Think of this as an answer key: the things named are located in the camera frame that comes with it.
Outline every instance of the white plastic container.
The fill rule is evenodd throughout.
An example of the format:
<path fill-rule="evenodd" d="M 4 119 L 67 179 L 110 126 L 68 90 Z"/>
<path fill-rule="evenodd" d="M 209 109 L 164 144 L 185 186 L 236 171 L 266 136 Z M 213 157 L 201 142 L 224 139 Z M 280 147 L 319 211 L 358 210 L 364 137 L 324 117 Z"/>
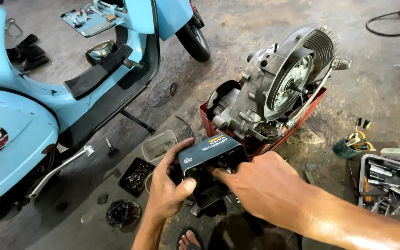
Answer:
<path fill-rule="evenodd" d="M 157 166 L 166 152 L 178 143 L 172 130 L 166 130 L 143 141 L 141 150 L 145 161 Z"/>

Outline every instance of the stained floor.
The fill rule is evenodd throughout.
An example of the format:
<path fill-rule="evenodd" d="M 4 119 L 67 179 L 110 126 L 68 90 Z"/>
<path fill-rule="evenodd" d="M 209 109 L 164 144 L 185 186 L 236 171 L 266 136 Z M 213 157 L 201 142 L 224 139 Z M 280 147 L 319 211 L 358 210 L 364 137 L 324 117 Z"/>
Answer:
<path fill-rule="evenodd" d="M 73 31 L 59 16 L 90 1 L 6 0 L 7 17 L 16 19 L 24 30 L 40 38 L 38 45 L 51 62 L 30 77 L 49 84 L 62 84 L 89 65 L 84 51 L 97 42 L 114 39 L 113 30 L 92 38 Z M 288 159 L 300 175 L 305 163 L 315 163 L 316 185 L 354 202 L 347 177 L 346 160 L 337 158 L 331 146 L 354 129 L 357 117 L 372 121 L 367 136 L 375 145 L 400 147 L 400 37 L 379 37 L 369 33 L 365 22 L 380 14 L 400 9 L 400 1 L 310 1 L 310 0 L 196 0 L 206 26 L 202 29 L 212 51 L 211 59 L 198 63 L 186 53 L 177 38 L 160 42 L 161 67 L 158 75 L 127 110 L 158 132 L 171 129 L 179 140 L 189 134 L 175 115 L 184 118 L 197 140 L 206 137 L 198 111 L 210 93 L 226 80 L 238 80 L 249 53 L 283 39 L 296 28 L 312 22 L 326 24 L 340 40 L 337 55 L 350 56 L 350 70 L 334 72 L 326 83 L 328 91 L 303 127 L 289 137 L 277 152 Z M 400 32 L 400 20 L 384 20 L 374 27 Z M 8 48 L 23 38 L 7 38 Z M 153 105 L 169 94 L 170 84 L 178 83 L 177 93 L 164 105 Z M 119 149 L 107 156 L 107 136 Z M 36 202 L 13 217 L 0 222 L 0 249 L 129 249 L 136 229 L 110 228 L 104 219 L 108 204 L 97 205 L 97 196 L 108 193 L 108 203 L 117 199 L 136 201 L 144 208 L 147 194 L 135 199 L 120 189 L 119 178 L 133 159 L 141 156 L 140 143 L 147 131 L 117 116 L 88 145 L 96 157 L 81 158 L 63 170 L 60 178 Z M 161 249 L 175 249 L 182 228 L 196 228 L 210 249 L 297 248 L 297 236 L 268 225 L 244 212 L 234 196 L 225 201 L 221 215 L 200 219 L 184 207 L 164 227 Z"/>

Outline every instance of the toe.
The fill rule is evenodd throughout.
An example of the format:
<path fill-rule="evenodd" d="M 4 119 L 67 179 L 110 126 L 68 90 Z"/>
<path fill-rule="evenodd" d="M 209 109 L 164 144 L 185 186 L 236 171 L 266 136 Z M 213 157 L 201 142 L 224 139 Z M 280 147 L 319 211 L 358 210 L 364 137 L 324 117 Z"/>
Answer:
<path fill-rule="evenodd" d="M 189 245 L 189 241 L 188 241 L 188 238 L 186 237 L 186 235 L 183 235 L 183 236 L 181 237 L 181 239 L 183 240 L 183 242 L 184 242 L 184 244 L 185 244 L 186 246 Z"/>
<path fill-rule="evenodd" d="M 192 243 L 194 243 L 194 244 L 196 244 L 197 246 L 200 247 L 200 243 L 199 243 L 199 241 L 196 239 L 196 235 L 195 235 L 191 230 L 188 230 L 188 231 L 186 232 L 186 237 L 187 237 L 187 239 L 188 239 L 190 242 L 192 242 Z"/>
<path fill-rule="evenodd" d="M 184 242 L 182 240 L 180 240 L 178 243 L 180 243 L 180 247 L 178 249 L 180 250 L 186 250 L 186 245 L 184 244 Z"/>

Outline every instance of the black tire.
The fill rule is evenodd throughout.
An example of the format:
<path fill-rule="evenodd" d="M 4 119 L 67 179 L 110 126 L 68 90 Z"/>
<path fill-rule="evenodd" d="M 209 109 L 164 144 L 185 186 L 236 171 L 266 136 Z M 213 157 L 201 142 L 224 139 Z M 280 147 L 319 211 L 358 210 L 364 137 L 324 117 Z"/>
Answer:
<path fill-rule="evenodd" d="M 192 24 L 185 24 L 179 31 L 175 33 L 187 52 L 197 61 L 205 62 L 211 57 L 208 43 L 203 36 L 203 33 Z M 197 39 L 197 36 L 203 40 L 203 44 Z"/>

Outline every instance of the red box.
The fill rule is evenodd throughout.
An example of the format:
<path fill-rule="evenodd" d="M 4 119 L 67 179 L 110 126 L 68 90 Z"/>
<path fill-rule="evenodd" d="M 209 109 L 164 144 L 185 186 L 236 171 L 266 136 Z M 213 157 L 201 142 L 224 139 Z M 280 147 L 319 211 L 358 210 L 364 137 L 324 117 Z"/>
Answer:
<path fill-rule="evenodd" d="M 324 96 L 324 94 L 326 92 L 327 92 L 327 89 L 322 87 L 319 90 L 319 92 L 317 93 L 314 100 L 311 102 L 311 104 L 307 108 L 307 110 L 301 114 L 300 118 L 297 120 L 296 125 L 292 129 L 288 130 L 285 126 L 282 127 L 283 135 L 280 140 L 278 140 L 274 144 L 263 144 L 263 145 L 259 146 L 257 149 L 255 149 L 252 154 L 247 153 L 248 160 L 250 161 L 254 156 L 258 156 L 268 150 L 275 150 L 288 136 L 290 136 L 292 133 L 294 133 L 294 131 L 296 131 L 298 128 L 300 128 L 300 126 L 302 126 L 302 124 L 305 122 L 305 120 L 311 114 L 311 111 L 313 111 L 314 108 L 317 106 L 317 104 L 319 104 L 320 100 L 322 100 L 322 97 Z M 203 126 L 206 129 L 206 134 L 208 135 L 208 137 L 213 137 L 214 135 L 217 135 L 219 133 L 225 133 L 225 134 L 232 136 L 234 139 L 238 140 L 241 144 L 245 145 L 229 129 L 226 129 L 225 131 L 221 131 L 218 128 L 216 128 L 210 120 L 208 120 L 208 116 L 206 115 L 206 104 L 207 104 L 207 102 L 200 105 L 199 109 L 200 109 L 201 118 L 203 120 Z"/>

